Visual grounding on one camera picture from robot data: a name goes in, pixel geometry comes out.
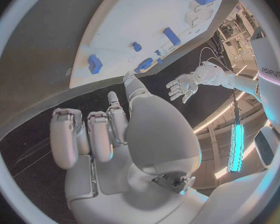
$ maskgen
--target black floor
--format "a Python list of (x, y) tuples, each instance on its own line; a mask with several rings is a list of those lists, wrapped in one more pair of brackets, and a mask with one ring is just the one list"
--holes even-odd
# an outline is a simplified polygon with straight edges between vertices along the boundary
[[(152, 94), (169, 101), (165, 85), (180, 74), (194, 71), (198, 66), (200, 50), (204, 46), (206, 44), (181, 57), (160, 73), (140, 80)], [(209, 50), (204, 50), (202, 61), (211, 56), (213, 54)], [(65, 171), (55, 165), (50, 150), (49, 124), (52, 112), (57, 107), (79, 109), (86, 118), (91, 111), (107, 109), (109, 91), (117, 93), (126, 114), (129, 115), (124, 85), (113, 85), (42, 112), (13, 130), (0, 142), (2, 156), (17, 184), (33, 203), (58, 223), (73, 224), (76, 221), (65, 200)], [(181, 98), (171, 103), (180, 110), (192, 127), (195, 127), (228, 98), (229, 91), (226, 88), (200, 85), (198, 92), (186, 104), (181, 102)]]

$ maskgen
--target white board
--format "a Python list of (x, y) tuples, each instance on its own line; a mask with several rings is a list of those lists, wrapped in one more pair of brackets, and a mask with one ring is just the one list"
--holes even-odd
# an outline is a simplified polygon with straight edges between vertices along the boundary
[[(206, 31), (221, 1), (199, 5), (195, 0), (104, 0), (80, 43), (70, 88), (123, 76), (149, 57), (155, 65), (158, 58), (165, 58)], [(179, 37), (180, 45), (173, 46), (163, 34), (167, 27)], [(134, 42), (142, 46), (140, 52), (134, 51)], [(88, 69), (88, 58), (93, 54), (103, 64), (94, 75)]]

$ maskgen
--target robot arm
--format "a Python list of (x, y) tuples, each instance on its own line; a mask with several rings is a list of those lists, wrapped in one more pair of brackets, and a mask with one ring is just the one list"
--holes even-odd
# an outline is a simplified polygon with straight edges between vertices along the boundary
[(202, 64), (194, 72), (180, 75), (166, 85), (170, 89), (170, 100), (184, 95), (182, 102), (186, 103), (197, 92), (198, 85), (203, 84), (211, 86), (222, 85), (229, 89), (237, 88), (255, 96), (261, 102), (257, 81), (243, 76), (236, 76), (235, 73), (230, 71), (224, 72), (220, 66), (208, 61), (204, 61)]

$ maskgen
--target cyan light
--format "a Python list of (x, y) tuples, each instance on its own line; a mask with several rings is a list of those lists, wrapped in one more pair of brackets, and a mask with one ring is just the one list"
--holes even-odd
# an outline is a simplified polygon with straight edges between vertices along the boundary
[(241, 170), (244, 151), (244, 128), (242, 125), (232, 124), (230, 155), (227, 172), (238, 173)]

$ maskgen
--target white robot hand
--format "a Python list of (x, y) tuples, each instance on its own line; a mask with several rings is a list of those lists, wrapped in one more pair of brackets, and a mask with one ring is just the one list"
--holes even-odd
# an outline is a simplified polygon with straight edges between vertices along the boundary
[(197, 92), (198, 85), (194, 74), (183, 74), (169, 82), (166, 87), (169, 89), (170, 100), (175, 100), (177, 97), (184, 95), (182, 102), (187, 100)]

